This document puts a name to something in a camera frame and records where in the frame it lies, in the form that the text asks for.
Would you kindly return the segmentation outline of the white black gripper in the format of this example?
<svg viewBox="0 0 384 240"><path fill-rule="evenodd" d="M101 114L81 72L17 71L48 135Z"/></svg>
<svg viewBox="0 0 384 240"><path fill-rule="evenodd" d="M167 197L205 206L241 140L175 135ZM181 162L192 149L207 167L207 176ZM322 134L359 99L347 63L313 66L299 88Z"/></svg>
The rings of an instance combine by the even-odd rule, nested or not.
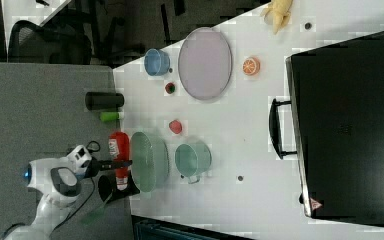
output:
<svg viewBox="0 0 384 240"><path fill-rule="evenodd" d="M132 165L131 160L127 161L97 161L84 145L78 145L68 150L67 158L72 164L72 171L78 180L93 178L100 170L114 170L128 168Z"/></svg>

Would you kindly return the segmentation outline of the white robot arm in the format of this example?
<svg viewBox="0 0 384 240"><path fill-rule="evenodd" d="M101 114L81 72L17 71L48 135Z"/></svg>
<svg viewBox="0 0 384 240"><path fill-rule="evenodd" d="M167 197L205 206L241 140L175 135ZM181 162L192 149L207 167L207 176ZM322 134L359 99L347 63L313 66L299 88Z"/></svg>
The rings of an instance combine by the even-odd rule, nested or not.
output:
<svg viewBox="0 0 384 240"><path fill-rule="evenodd" d="M127 169L131 160L97 160L93 149L78 145L66 156L30 161L24 173L27 187L42 196L31 224L13 224L0 240L51 240L52 232L70 218L85 178L100 171Z"/></svg>

